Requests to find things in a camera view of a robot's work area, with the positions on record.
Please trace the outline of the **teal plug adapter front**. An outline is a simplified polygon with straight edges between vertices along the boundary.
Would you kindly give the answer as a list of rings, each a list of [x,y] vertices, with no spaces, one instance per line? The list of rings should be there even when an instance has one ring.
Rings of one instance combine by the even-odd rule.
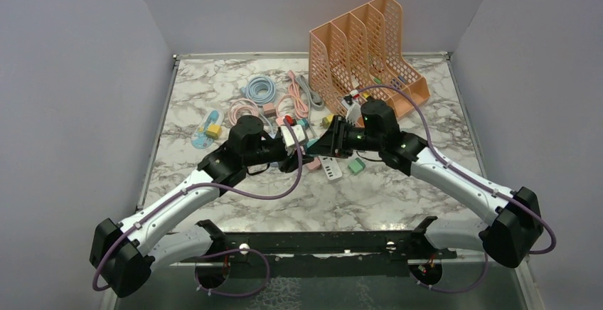
[[[305,149],[308,149],[309,147],[311,147],[312,145],[314,145],[314,144],[315,144],[317,141],[318,141],[318,139],[316,139],[316,138],[310,139],[310,140],[309,140],[309,141],[308,141],[308,142],[307,142],[307,143],[304,145],[304,148],[305,148]]]

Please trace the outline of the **yellow plug adapter left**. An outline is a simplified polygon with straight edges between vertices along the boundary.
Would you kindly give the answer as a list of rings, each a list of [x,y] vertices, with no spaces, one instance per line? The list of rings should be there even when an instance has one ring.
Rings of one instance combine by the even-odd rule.
[[[206,127],[205,135],[211,139],[218,139],[222,133],[222,127],[218,124],[210,124]]]

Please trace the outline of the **yellow plug adapter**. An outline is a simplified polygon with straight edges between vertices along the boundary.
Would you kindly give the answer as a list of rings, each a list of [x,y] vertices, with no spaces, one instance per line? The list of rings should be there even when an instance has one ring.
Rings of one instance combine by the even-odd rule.
[[[222,127],[218,124],[210,124],[206,127],[205,135],[211,139],[218,139],[222,133]]]
[[[334,115],[329,114],[321,119],[321,126],[324,129],[328,129],[333,121]]]

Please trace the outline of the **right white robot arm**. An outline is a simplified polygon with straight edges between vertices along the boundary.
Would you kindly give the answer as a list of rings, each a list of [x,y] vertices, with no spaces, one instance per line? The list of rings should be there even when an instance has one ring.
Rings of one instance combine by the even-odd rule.
[[[436,221],[411,237],[416,256],[427,258],[438,249],[462,248],[485,252],[499,264],[515,268],[531,253],[544,231],[532,190],[513,191],[446,160],[426,139],[401,130],[394,110],[382,100],[369,100],[360,111],[363,127],[335,116],[309,147],[309,154],[348,158],[355,151],[375,151],[386,166],[438,188],[480,219],[449,225]]]

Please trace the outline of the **pink power strip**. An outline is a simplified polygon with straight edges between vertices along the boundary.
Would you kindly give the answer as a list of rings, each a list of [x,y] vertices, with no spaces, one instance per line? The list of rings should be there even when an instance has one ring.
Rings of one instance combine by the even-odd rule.
[[[307,130],[290,116],[281,117],[277,121],[279,122],[279,129],[274,138],[281,138],[287,148],[295,148],[299,153],[303,152],[306,155],[304,166],[309,171],[320,167],[321,164],[318,158],[306,154],[304,145],[310,140]]]

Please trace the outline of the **green plug adapter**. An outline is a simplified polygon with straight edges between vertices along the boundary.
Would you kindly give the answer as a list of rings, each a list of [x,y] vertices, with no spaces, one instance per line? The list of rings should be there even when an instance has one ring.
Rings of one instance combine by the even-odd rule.
[[[365,163],[362,159],[356,157],[348,163],[347,168],[353,175],[358,175],[365,170]]]

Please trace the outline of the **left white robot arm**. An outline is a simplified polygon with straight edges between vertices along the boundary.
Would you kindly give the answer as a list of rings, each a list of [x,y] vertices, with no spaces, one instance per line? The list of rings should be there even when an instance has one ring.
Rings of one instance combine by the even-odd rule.
[[[206,155],[175,189],[117,223],[107,218],[97,225],[90,251],[90,264],[95,268],[93,290],[111,289],[118,297],[126,297],[145,284],[155,267],[178,262],[195,252],[205,260],[218,259],[224,243],[209,230],[175,235],[170,230],[227,192],[262,201],[288,196],[301,181],[306,141],[306,131],[300,124],[284,121],[270,136],[259,117],[239,118],[228,139]],[[286,191],[262,196],[236,187],[248,175],[249,167],[274,162],[284,173],[297,172]]]

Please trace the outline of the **orange mesh file organizer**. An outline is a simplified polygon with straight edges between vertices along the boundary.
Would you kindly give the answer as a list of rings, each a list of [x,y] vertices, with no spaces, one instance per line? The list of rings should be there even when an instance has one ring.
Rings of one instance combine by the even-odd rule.
[[[345,115],[344,96],[364,89],[398,119],[424,105],[427,81],[402,57],[403,10],[396,0],[372,0],[309,33],[309,84],[333,114]]]

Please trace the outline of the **black mounting rail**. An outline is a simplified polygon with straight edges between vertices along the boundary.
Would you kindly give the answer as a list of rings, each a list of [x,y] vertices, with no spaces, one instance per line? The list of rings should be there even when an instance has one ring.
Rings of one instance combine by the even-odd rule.
[[[213,243],[209,253],[229,250],[226,257],[206,258],[196,253],[187,259],[193,274],[203,282],[220,284],[230,279],[276,277],[408,277],[410,270],[435,263],[442,274],[442,260],[457,258],[448,249],[436,250],[424,239],[433,217],[414,230],[331,232],[222,232],[209,220],[197,225],[207,229]]]

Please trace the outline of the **white power strip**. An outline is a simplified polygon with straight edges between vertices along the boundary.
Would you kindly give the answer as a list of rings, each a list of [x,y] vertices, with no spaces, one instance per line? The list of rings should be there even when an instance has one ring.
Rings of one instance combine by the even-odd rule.
[[[334,158],[320,156],[319,160],[321,162],[321,167],[329,181],[337,181],[343,176],[342,170]]]

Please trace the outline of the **yellow plug adapter centre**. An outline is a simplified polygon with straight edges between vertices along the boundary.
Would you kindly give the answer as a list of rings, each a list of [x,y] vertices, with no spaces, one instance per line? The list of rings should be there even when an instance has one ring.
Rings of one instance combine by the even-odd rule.
[[[329,114],[321,119],[321,126],[324,129],[328,129],[333,121],[334,115]]]

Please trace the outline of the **blue oval power strip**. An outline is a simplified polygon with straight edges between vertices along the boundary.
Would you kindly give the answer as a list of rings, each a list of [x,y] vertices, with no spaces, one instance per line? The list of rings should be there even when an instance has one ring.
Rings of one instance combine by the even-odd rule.
[[[208,111],[202,118],[200,124],[196,127],[196,130],[191,135],[191,145],[195,149],[207,149],[213,144],[216,139],[208,138],[205,135],[206,127],[210,124],[218,124],[222,127],[224,114],[217,109]]]

